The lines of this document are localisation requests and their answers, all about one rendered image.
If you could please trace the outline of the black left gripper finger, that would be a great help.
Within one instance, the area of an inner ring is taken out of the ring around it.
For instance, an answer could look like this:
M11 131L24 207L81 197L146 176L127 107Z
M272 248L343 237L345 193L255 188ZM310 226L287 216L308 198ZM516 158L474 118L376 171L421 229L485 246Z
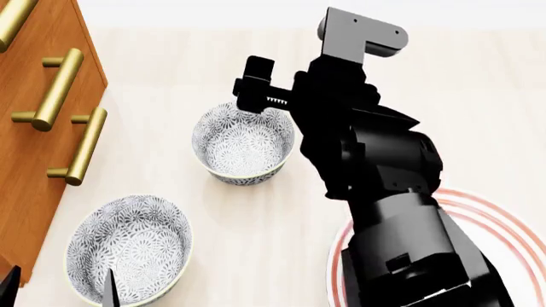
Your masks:
M104 281L102 307L120 307L119 295L111 269L107 271Z
M0 283L0 307L14 307L20 285L21 268L15 265Z

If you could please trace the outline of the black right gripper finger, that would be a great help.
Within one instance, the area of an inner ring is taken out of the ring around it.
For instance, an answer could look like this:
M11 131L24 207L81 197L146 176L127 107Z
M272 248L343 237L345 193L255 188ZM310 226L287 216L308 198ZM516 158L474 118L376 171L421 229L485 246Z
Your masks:
M235 80L233 95L236 106L242 111L260 114L267 107L266 94L270 88L274 61L250 55L242 78Z

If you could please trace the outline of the black white patterned bowl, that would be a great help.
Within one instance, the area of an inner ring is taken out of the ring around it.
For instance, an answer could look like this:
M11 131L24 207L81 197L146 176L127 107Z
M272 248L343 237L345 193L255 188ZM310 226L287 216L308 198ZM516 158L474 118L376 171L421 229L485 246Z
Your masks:
M67 242L63 266L70 287L88 305L102 307L112 272L120 307L145 307L176 286L193 249L192 226L179 206L136 194L85 217Z
M294 140L293 122L284 112L244 112L230 101L200 117L191 142L196 158L219 181L253 186L281 170Z

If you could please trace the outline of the white plate with red rings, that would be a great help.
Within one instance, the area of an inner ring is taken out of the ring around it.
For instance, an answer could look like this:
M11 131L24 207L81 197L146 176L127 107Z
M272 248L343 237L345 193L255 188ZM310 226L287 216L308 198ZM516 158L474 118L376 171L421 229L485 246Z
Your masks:
M443 188L349 206L329 307L546 307L546 244L490 201Z

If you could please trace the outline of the wooden cabinet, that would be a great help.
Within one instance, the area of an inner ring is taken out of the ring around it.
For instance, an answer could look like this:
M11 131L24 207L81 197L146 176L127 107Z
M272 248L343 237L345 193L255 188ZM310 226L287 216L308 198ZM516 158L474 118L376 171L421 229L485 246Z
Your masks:
M51 130L15 123L12 112L36 112L58 68L43 58L83 55ZM0 280L18 266L21 283L31 279L53 216L66 187L48 178L66 168L84 132L71 117L90 114L102 100L107 79L78 0L37 0L7 50L0 53Z

